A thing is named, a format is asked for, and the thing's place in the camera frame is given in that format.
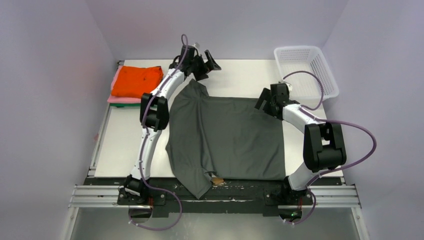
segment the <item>basket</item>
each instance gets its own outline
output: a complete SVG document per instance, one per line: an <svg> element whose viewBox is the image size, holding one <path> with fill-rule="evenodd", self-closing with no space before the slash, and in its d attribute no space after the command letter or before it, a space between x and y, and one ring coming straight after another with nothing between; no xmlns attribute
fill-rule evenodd
<svg viewBox="0 0 424 240"><path fill-rule="evenodd" d="M330 71L321 49L316 46L286 46L274 50L281 81L294 71L308 71L315 74L324 87L324 100L339 95L339 88ZM306 73L291 75L284 82L292 86L290 98L299 102L318 101L321 98L320 85Z"/></svg>

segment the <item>white tabletop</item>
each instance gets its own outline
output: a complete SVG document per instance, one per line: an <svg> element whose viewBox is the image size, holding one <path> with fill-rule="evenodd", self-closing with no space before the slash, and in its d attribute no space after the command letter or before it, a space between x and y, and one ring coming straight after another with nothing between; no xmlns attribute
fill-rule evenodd
<svg viewBox="0 0 424 240"><path fill-rule="evenodd" d="M125 66L153 67L161 66L168 71L172 60L126 60ZM221 71L210 72L209 78L200 81L206 86L210 96L258 98L263 88L277 83L280 79L275 60L217 60ZM189 76L168 100L171 106L175 96L193 78ZM326 118L322 106L313 112L320 118ZM142 139L140 108L111 107L96 163L95 177L124 178L130 174ZM285 174L292 174L303 163L303 134L288 122L283 121ZM151 164L151 177L175 177L170 166L165 146L168 143L169 127L162 131L157 141ZM342 177L342 171L326 175Z"/></svg>

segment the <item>light purple wall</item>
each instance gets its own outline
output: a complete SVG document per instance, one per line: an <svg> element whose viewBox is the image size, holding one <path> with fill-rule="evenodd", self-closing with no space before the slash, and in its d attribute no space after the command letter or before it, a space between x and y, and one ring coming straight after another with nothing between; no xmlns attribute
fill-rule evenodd
<svg viewBox="0 0 424 240"><path fill-rule="evenodd" d="M340 88L329 118L371 130L375 154L345 171L371 239L424 239L424 1L350 0L323 52ZM350 162L371 147L345 130Z"/></svg>
<svg viewBox="0 0 424 240"><path fill-rule="evenodd" d="M328 39L348 0L86 0L113 55L169 59L185 33L216 59L273 59Z"/></svg>
<svg viewBox="0 0 424 240"><path fill-rule="evenodd" d="M0 1L0 239L59 239L114 64L83 0Z"/></svg>

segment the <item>gray shirt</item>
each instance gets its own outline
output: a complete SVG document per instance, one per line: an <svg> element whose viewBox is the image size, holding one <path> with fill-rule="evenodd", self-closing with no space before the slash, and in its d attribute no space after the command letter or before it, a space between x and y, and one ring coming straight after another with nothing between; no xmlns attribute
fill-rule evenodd
<svg viewBox="0 0 424 240"><path fill-rule="evenodd" d="M246 180L286 176L282 122L255 109L256 101L209 96L193 79L175 97L166 151L173 174L198 199L212 186L210 173Z"/></svg>

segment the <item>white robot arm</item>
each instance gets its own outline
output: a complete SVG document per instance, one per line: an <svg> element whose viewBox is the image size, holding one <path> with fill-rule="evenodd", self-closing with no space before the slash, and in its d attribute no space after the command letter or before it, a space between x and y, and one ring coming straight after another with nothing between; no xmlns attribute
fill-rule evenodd
<svg viewBox="0 0 424 240"><path fill-rule="evenodd" d="M205 55L207 62L204 62L202 56L199 55L197 46L183 45L181 55L175 57L169 66L169 71L164 78L166 80L162 81L151 93L141 96L140 122L145 127L142 128L139 158L135 160L134 167L123 184L123 190L133 196L138 196L140 203L148 197L148 190L142 180L148 181L150 178L156 143L169 122L168 99L190 74L194 75L196 81L200 81L208 78L207 73L210 71L221 70L208 50L205 51Z"/></svg>
<svg viewBox="0 0 424 240"><path fill-rule="evenodd" d="M264 88L256 103L256 109L279 120L287 121L304 135L303 163L287 176L277 196L282 202L292 202L306 193L307 186L316 175L333 170L346 163L346 150L342 126L337 123L317 121L314 114L305 114L302 105L290 100L289 88L285 83L271 84Z"/></svg>
<svg viewBox="0 0 424 240"><path fill-rule="evenodd" d="M168 76L170 76L174 71L175 71L174 68L169 69L168 73L165 76L165 79ZM182 72L180 70L176 70L176 72L171 77L171 79L169 79L169 81L166 83L166 85L163 85L164 82L162 81L160 83L160 85L155 90L153 90L151 92L151 94L154 96L159 91L159 89L161 88L162 90L159 92L159 94L157 94L157 97L159 99L160 98L169 99L171 97L171 95L175 92L177 87L184 82L184 79L185 79L184 72ZM143 117L143 113L144 113L144 111L141 110L140 119ZM147 131L148 130L146 128L142 129L141 140L144 141L144 138L147 138L147 140L146 140L146 143L145 143L145 149L143 149L143 153L142 153L142 156L140 158L140 159L143 159L141 166L142 166L144 179L146 179L146 180L148 180L150 178L150 167L152 165L153 153L155 152L155 147L156 147L156 143L158 142L159 136L162 133L162 130L157 130L157 131L150 130L149 134L147 134ZM140 148L138 150L139 156L140 156L141 151L142 151L141 148L142 148L142 144L140 145ZM141 180L141 178L142 178L141 173L140 173L140 166L139 166L140 159L135 160L134 167L131 170L132 177L134 179L137 179L137 180Z"/></svg>

